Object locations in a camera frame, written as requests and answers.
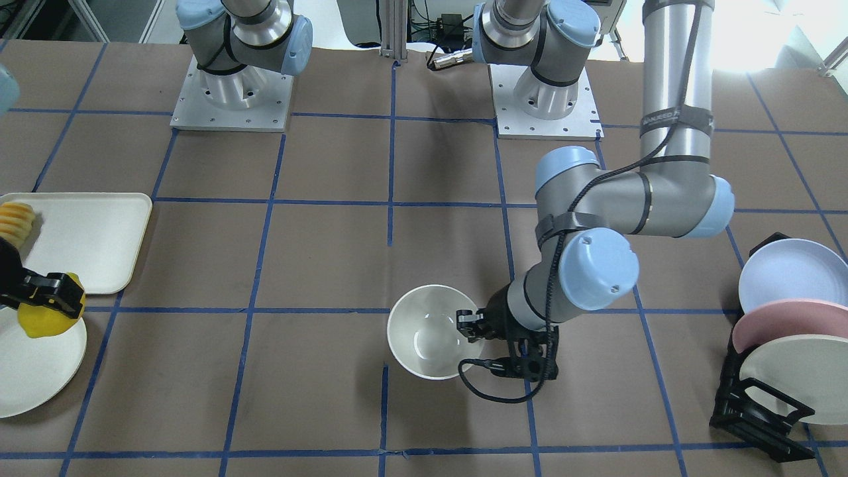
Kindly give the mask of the white rectangular tray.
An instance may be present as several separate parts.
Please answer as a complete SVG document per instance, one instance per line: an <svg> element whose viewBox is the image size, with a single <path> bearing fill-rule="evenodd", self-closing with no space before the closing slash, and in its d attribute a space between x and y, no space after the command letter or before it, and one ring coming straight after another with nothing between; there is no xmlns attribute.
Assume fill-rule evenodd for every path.
<svg viewBox="0 0 848 477"><path fill-rule="evenodd" d="M33 230L19 250L37 274L73 272L88 295L113 295L133 277L152 213L145 193L7 193L2 203L34 209Z"/></svg>

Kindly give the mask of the yellow lemon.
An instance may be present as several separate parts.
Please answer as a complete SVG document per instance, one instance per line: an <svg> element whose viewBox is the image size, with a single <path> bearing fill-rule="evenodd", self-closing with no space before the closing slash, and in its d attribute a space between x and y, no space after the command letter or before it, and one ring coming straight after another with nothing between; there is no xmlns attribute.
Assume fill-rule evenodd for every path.
<svg viewBox="0 0 848 477"><path fill-rule="evenodd" d="M24 311L19 311L18 308L17 319L25 334L37 339L58 336L72 328L80 318L70 319L60 312L40 308Z"/></svg>

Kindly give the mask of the sliced yellow fruit row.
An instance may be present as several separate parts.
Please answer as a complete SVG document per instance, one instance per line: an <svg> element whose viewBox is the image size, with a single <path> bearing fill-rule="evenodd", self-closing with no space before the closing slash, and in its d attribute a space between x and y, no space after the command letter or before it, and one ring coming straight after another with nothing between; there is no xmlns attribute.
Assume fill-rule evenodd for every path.
<svg viewBox="0 0 848 477"><path fill-rule="evenodd" d="M1 205L1 239L12 247L21 248L32 232L36 219L34 209L28 203L10 201Z"/></svg>

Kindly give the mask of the pink plate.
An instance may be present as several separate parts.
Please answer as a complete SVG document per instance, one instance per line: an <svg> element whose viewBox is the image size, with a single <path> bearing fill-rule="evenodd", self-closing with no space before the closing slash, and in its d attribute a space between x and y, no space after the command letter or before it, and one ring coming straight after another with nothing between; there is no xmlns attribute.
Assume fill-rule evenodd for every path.
<svg viewBox="0 0 848 477"><path fill-rule="evenodd" d="M845 305L820 299L780 299L745 312L733 327L731 343L738 353L794 335L847 338Z"/></svg>

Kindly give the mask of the white round plate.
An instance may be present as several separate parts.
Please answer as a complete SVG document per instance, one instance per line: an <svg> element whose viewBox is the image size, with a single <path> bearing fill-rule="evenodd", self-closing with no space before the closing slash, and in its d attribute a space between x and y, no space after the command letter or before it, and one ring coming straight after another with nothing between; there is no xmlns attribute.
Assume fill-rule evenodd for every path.
<svg viewBox="0 0 848 477"><path fill-rule="evenodd" d="M1 311L1 417L33 410L63 390L76 375L87 350L82 318L54 337L32 339L9 308Z"/></svg>

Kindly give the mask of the light blue plate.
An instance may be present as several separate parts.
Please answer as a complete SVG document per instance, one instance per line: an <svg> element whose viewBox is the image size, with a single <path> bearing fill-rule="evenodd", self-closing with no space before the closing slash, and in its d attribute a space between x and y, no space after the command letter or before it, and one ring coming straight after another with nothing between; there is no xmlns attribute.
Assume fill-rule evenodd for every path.
<svg viewBox="0 0 848 477"><path fill-rule="evenodd" d="M815 299L846 306L846 262L830 248L801 238L770 242L750 256L738 283L742 310L782 299Z"/></svg>

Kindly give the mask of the cream plate in rack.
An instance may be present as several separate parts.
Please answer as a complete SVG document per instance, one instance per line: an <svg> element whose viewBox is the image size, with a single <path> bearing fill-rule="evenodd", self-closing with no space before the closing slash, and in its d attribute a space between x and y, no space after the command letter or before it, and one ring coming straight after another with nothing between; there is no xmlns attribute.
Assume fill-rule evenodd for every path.
<svg viewBox="0 0 848 477"><path fill-rule="evenodd" d="M756 378L814 410L802 422L847 423L847 341L829 335L782 337L745 357L739 377Z"/></svg>

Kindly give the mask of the white ceramic bowl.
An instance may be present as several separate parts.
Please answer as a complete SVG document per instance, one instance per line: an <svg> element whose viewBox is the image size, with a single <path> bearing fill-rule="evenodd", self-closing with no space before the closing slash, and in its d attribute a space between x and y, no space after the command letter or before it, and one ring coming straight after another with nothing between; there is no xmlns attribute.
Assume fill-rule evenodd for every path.
<svg viewBox="0 0 848 477"><path fill-rule="evenodd" d="M477 359L484 342L470 343L457 329L457 311L476 310L475 302L452 287L431 284L409 290L390 310L388 345L403 368L419 378L449 380L458 363Z"/></svg>

